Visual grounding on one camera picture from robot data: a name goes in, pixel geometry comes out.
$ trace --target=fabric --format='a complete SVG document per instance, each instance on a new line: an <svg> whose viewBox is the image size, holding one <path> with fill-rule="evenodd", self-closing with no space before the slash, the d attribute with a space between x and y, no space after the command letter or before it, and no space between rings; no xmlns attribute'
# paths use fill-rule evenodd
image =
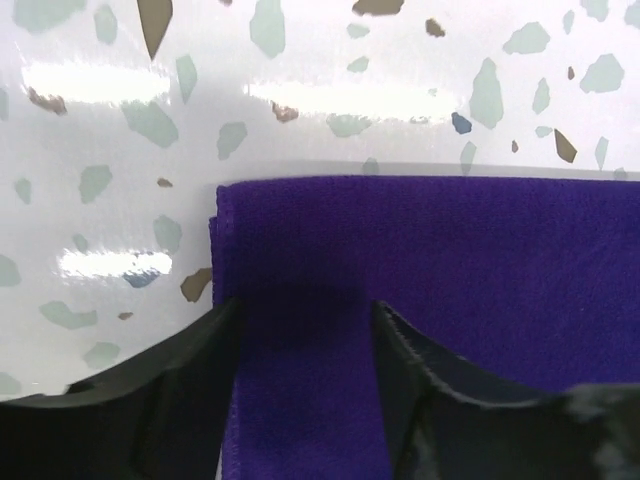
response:
<svg viewBox="0 0 640 480"><path fill-rule="evenodd" d="M640 378L640 184L323 177L218 190L249 305L223 478L388 479L370 302L507 379Z"/></svg>

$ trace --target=purple towel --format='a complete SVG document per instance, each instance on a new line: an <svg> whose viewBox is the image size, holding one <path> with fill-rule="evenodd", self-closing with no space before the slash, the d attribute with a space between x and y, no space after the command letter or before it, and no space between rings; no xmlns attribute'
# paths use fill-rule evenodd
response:
<svg viewBox="0 0 640 480"><path fill-rule="evenodd" d="M221 187L215 301L250 320L225 480L389 479L369 302L506 378L640 378L640 184L325 177Z"/></svg>

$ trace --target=black object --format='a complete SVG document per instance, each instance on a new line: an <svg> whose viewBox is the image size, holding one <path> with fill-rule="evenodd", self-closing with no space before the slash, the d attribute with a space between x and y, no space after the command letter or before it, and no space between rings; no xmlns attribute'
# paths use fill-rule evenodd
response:
<svg viewBox="0 0 640 480"><path fill-rule="evenodd" d="M458 357L382 303L372 329L396 480L640 479L640 386L530 389Z"/></svg>
<svg viewBox="0 0 640 480"><path fill-rule="evenodd" d="M244 322L230 300L64 395L1 403L0 478L213 479Z"/></svg>

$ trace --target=folded cloth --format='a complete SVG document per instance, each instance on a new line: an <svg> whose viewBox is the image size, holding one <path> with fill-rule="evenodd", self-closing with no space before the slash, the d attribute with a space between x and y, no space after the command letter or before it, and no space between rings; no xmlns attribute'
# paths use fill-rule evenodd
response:
<svg viewBox="0 0 640 480"><path fill-rule="evenodd" d="M218 190L248 304L224 480L391 478L370 301L533 388L640 378L640 184L323 177Z"/></svg>

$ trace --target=speckled countertop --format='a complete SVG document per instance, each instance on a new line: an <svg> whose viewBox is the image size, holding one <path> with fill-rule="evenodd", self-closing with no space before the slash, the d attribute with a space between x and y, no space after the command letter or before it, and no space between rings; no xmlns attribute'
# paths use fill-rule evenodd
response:
<svg viewBox="0 0 640 480"><path fill-rule="evenodd" d="M153 61L133 0L12 0L0 47L0 399L209 309L220 183L640 178L640 0L175 2Z"/></svg>

